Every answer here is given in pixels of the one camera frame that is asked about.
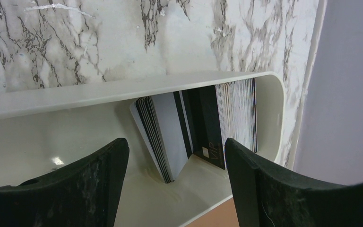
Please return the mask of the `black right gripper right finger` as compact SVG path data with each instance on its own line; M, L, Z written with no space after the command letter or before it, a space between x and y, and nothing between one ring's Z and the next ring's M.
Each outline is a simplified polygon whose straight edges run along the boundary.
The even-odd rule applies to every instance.
M241 227L363 227L363 183L298 174L231 138L225 158Z

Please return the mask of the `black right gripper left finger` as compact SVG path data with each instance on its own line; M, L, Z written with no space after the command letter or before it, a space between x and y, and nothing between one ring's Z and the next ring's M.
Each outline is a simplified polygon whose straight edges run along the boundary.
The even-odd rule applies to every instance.
M117 138L18 186L0 187L0 227L112 227L130 149Z

